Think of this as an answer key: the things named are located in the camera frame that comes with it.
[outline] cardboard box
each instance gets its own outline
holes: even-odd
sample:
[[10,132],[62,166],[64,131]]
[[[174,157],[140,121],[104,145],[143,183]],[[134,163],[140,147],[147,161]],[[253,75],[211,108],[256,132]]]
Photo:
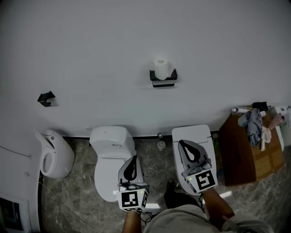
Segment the cardboard box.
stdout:
[[[219,132],[219,145],[226,186],[255,182],[267,177],[284,165],[282,149],[276,129],[271,130],[272,139],[261,151],[261,143],[252,147],[246,129],[237,123],[239,116],[230,115]],[[271,121],[266,112],[263,126]]]

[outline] small bottle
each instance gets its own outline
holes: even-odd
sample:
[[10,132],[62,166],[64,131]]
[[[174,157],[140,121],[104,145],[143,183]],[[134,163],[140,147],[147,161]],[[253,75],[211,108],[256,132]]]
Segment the small bottle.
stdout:
[[231,110],[232,115],[238,115],[241,116],[243,114],[245,114],[248,111],[252,111],[253,108],[251,107],[234,107]]
[[167,144],[163,141],[164,137],[161,133],[158,133],[158,138],[159,138],[159,142],[157,144],[158,149],[159,151],[163,151],[166,148]]

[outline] cable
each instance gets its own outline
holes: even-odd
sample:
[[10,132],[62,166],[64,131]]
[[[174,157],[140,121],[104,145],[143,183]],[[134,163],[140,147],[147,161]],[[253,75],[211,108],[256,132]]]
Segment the cable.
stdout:
[[90,226],[88,223],[86,223],[84,220],[82,220],[80,217],[78,217],[73,211],[71,211],[55,194],[53,191],[51,191],[51,189],[49,187],[47,187],[46,185],[40,183],[42,186],[44,186],[45,188],[47,188],[55,197],[56,199],[63,204],[64,207],[66,207],[72,214],[74,214],[79,220],[81,220],[83,223],[85,223],[86,225],[88,225],[89,227],[91,227],[94,231],[96,231],[97,233],[100,233],[99,231],[97,231],[94,227]]
[[[149,215],[149,217],[146,220],[143,220],[142,217],[141,217],[142,214],[144,214],[144,215],[147,214],[147,215]],[[140,211],[140,219],[141,219],[141,221],[143,221],[145,223],[145,225],[147,225],[158,214],[159,213],[153,215],[151,212],[142,212],[142,211]]]
[[30,158],[29,155],[24,155],[24,154],[21,154],[21,153],[15,152],[15,151],[11,151],[11,150],[9,150],[9,149],[7,149],[7,148],[5,148],[5,147],[2,147],[2,146],[0,146],[0,147],[1,147],[2,149],[7,150],[7,151],[10,151],[10,152],[12,152],[12,153],[19,154],[19,155],[22,155],[22,156],[25,156],[25,157]]

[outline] toilet tank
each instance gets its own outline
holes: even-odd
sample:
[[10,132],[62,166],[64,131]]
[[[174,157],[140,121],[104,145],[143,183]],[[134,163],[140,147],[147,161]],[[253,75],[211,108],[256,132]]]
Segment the toilet tank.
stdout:
[[90,144],[97,155],[105,153],[135,154],[133,138],[127,129],[121,126],[104,126],[93,129]]

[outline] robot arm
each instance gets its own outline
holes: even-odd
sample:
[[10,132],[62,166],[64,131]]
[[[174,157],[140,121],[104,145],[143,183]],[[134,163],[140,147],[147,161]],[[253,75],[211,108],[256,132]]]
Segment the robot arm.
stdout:
[[149,185],[144,176],[137,156],[127,160],[118,172],[117,199],[119,208],[124,211],[140,211],[146,208]]
[[188,140],[178,143],[181,162],[184,166],[182,176],[195,193],[204,192],[217,185],[211,159],[203,146]]

